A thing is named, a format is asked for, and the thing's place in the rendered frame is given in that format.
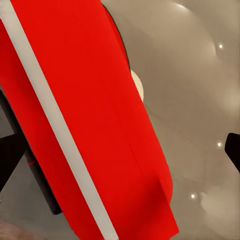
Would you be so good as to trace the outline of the radio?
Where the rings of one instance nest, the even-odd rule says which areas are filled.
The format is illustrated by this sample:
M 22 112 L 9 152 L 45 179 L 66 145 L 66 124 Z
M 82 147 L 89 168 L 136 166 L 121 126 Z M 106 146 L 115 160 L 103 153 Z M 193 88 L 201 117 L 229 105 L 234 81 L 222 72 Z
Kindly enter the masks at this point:
M 0 84 L 52 214 L 80 240 L 180 232 L 169 166 L 101 0 L 0 0 Z

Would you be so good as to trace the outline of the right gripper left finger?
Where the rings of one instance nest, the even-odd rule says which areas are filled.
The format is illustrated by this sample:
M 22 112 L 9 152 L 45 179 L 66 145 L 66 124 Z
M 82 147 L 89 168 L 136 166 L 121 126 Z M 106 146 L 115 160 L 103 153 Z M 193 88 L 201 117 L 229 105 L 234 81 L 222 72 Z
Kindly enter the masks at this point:
M 0 138 L 0 192 L 26 152 L 21 133 Z

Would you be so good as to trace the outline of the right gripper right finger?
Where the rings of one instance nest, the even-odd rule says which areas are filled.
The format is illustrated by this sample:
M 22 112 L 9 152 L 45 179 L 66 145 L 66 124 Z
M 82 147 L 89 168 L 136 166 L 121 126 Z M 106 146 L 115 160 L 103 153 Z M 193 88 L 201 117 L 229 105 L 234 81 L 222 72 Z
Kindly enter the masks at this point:
M 240 172 L 240 134 L 229 133 L 224 150 Z

